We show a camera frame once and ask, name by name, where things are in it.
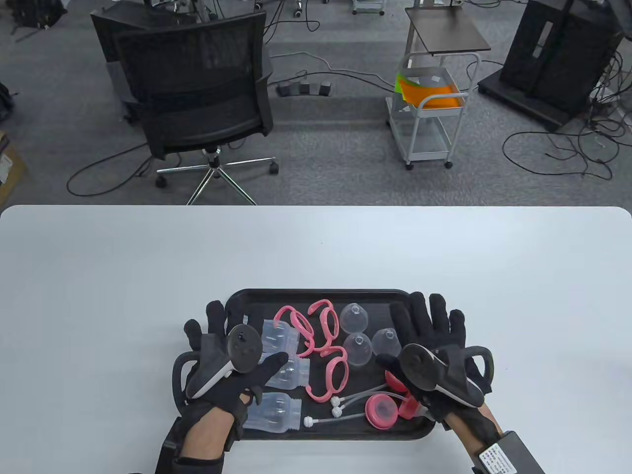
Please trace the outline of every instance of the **cart wheel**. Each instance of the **cart wheel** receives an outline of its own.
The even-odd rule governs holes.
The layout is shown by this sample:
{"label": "cart wheel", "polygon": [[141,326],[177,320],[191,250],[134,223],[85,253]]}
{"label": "cart wheel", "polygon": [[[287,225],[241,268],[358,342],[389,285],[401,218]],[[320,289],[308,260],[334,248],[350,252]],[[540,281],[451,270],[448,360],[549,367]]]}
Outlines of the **cart wheel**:
{"label": "cart wheel", "polygon": [[159,174],[158,176],[156,176],[156,182],[155,182],[156,188],[166,188],[167,187],[167,178],[165,178],[163,175]]}

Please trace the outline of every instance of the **label sticker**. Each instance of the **label sticker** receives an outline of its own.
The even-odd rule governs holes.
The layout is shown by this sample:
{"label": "label sticker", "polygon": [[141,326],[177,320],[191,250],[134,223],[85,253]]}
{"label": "label sticker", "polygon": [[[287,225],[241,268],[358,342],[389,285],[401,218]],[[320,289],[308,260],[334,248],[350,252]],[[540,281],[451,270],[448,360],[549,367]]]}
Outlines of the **label sticker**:
{"label": "label sticker", "polygon": [[13,161],[3,154],[0,157],[0,185],[6,183],[6,180],[9,178],[9,171],[11,171],[11,167],[13,166]]}
{"label": "label sticker", "polygon": [[498,443],[491,445],[479,454],[478,458],[489,474],[516,474],[518,472]]}

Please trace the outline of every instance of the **pink ring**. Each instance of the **pink ring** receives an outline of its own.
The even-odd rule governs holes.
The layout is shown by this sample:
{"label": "pink ring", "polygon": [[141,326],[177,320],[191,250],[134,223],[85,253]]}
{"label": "pink ring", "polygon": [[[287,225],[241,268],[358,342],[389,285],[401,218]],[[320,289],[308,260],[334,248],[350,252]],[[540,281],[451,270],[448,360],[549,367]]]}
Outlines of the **pink ring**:
{"label": "pink ring", "polygon": [[[383,415],[378,413],[377,408],[380,404],[387,405],[387,408],[391,409],[391,414],[387,418],[384,418]],[[388,395],[379,393],[368,399],[367,404],[364,406],[364,413],[373,428],[377,428],[378,430],[389,430],[393,428],[397,422],[397,403],[395,403],[395,400]]]}

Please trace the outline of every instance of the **cardboard box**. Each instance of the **cardboard box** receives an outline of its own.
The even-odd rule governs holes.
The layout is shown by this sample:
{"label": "cardboard box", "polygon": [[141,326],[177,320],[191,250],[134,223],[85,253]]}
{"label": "cardboard box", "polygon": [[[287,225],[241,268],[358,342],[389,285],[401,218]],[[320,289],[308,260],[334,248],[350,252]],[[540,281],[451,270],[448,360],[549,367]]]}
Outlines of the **cardboard box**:
{"label": "cardboard box", "polygon": [[0,206],[9,198],[9,194],[26,171],[27,166],[18,155],[9,136],[0,131]]}

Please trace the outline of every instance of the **black mesh office chair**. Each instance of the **black mesh office chair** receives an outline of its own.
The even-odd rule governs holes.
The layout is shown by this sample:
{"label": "black mesh office chair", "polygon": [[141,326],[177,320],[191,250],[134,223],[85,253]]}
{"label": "black mesh office chair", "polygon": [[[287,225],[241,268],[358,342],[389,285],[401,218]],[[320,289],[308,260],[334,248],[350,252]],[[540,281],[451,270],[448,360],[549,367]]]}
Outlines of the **black mesh office chair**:
{"label": "black mesh office chair", "polygon": [[222,164],[220,145],[272,130],[267,80],[272,73],[263,53],[265,12],[227,20],[116,37],[123,71],[152,155],[203,150],[207,163],[158,170],[156,185],[167,173],[204,170],[206,174],[187,205],[193,204],[211,178],[223,178],[256,204],[225,172],[225,167],[270,162],[275,157]]}

